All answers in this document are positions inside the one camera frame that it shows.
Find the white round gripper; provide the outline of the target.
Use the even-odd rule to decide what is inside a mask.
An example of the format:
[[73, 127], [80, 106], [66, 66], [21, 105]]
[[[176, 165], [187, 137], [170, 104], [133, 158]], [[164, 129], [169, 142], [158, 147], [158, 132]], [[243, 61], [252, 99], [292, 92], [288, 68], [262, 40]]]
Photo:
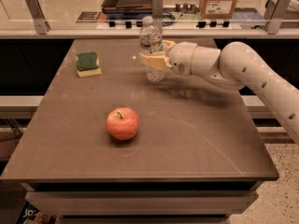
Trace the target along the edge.
[[165, 52], [169, 51], [169, 58], [164, 53], [140, 53], [139, 58], [147, 67], [157, 70], [171, 68], [175, 74], [187, 77], [191, 74], [192, 55], [197, 47], [197, 44], [191, 42], [176, 44], [176, 42], [172, 40], [163, 40], [163, 48]]

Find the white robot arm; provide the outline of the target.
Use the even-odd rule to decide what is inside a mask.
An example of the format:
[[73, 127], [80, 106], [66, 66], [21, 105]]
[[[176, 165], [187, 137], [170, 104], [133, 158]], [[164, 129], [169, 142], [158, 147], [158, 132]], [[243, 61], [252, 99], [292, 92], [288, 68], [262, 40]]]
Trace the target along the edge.
[[250, 46], [232, 42], [224, 49], [165, 40], [162, 51], [139, 54], [151, 68], [198, 76], [219, 88], [248, 87], [267, 107], [295, 143], [299, 143], [299, 90], [278, 75]]

